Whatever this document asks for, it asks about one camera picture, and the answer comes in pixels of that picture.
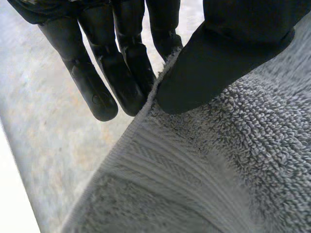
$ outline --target concrete floor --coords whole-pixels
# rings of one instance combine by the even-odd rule
[[[177,32],[184,44],[203,20],[202,0],[182,0]],[[162,60],[152,43],[147,12],[143,28],[143,42],[158,73]],[[56,233],[132,118],[119,108],[114,120],[97,121],[38,27],[5,0],[0,1],[0,29],[0,117],[40,230]]]

